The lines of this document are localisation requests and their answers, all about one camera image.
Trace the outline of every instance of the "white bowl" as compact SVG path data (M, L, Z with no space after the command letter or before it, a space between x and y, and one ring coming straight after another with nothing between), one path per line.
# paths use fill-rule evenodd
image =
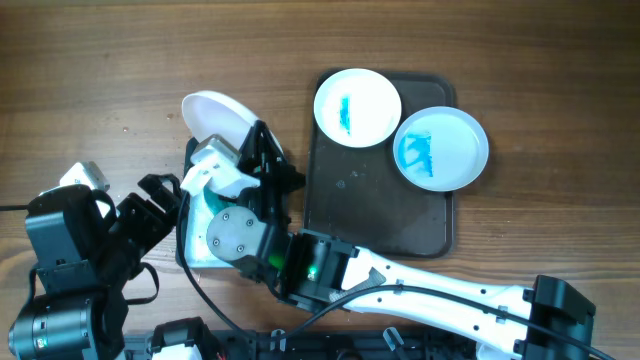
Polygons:
M431 191L452 191L482 173L489 158L489 141L471 115L437 106L416 112L400 125L393 157L413 184Z
M362 148L376 145L400 122L402 104L384 76L366 69L347 69L320 85L313 102L318 127L338 144Z

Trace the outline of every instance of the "wooden surface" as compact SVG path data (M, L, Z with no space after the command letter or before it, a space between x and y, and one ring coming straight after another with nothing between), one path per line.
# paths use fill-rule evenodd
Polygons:
M638 358L638 10L555 0L0 8L0 204L27 203L80 160L99 164L116 201L147 173L179 174L189 138L180 103L201 89L254 110L305 171L312 90L325 69L438 73L484 126L491 158L460 191L453 255L406 263L494 284L566 279L598 307L593 343ZM293 229L301 211L297 193ZM0 213L0 359L11 358L2 339L35 262L24 216ZM160 296L133 307L125 330L198 315L225 328L174 263L174 246L170 236L147 256ZM308 316L235 270L197 277L243 327ZM125 292L152 291L143 275ZM315 328L406 323L335 312Z

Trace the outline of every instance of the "black tray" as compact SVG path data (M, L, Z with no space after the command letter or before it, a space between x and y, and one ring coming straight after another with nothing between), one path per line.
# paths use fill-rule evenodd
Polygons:
M318 79L317 89L341 69ZM402 117L432 106L455 107L455 91L436 75L379 71L396 87ZM313 120L303 226L375 252L423 258L446 255L454 242L454 196L411 184L393 160L395 132L364 149L329 139Z

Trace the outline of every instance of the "blue mark on plate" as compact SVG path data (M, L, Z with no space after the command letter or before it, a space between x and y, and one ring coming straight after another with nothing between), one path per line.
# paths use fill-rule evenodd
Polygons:
M407 140L413 140L409 145L406 144ZM413 159L411 162L407 162L407 152L408 151L417 151L418 156ZM414 165L422 164L422 168L418 167L412 169L416 172L416 175L419 173L426 173L429 177L433 177L433 158L431 157L431 133L426 132L424 134L416 134L411 133L407 134L400 141L400 147L398 149L398 160L400 161L400 165L407 171L409 171L409 167Z
M340 126L347 130L347 134L351 135L351 119L349 118L349 96L342 98L340 103Z

